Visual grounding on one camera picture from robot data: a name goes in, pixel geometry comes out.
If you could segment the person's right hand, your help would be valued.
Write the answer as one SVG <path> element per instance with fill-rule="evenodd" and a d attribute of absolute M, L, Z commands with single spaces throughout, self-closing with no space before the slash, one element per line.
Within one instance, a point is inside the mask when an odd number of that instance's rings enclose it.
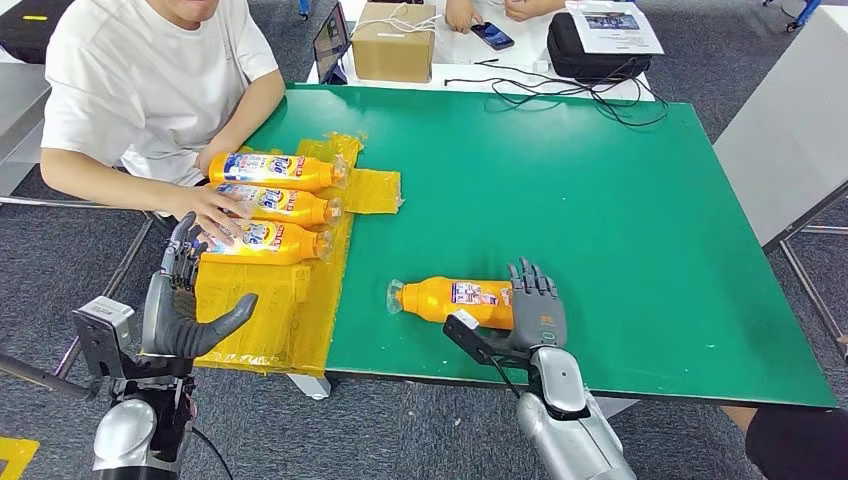
<path fill-rule="evenodd" d="M 176 219 L 195 214 L 194 223 L 203 234 L 218 244 L 232 245 L 241 235 L 241 221 L 249 211 L 236 199 L 206 186 L 177 187 L 165 212 Z"/>
<path fill-rule="evenodd" d="M 443 18 L 455 32 L 467 34 L 476 25 L 484 23 L 471 0 L 446 0 Z"/>

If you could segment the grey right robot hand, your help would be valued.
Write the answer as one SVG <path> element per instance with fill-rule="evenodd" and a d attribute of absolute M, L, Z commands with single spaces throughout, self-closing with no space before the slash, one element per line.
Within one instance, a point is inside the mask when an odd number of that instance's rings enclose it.
<path fill-rule="evenodd" d="M 508 336 L 515 350 L 543 346 L 562 349 L 567 340 L 564 304 L 555 282 L 536 264 L 520 257 L 509 264 L 513 328 Z"/>

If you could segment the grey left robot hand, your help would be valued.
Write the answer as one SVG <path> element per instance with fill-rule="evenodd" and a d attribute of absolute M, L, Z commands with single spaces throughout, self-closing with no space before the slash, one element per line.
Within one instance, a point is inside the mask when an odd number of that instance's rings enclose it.
<path fill-rule="evenodd" d="M 144 305 L 142 350 L 147 355 L 194 359 L 213 350 L 252 317 L 259 296 L 247 293 L 217 319 L 197 319 L 195 285 L 207 244 L 198 237 L 196 213 L 174 227 L 158 270 L 150 279 Z"/>

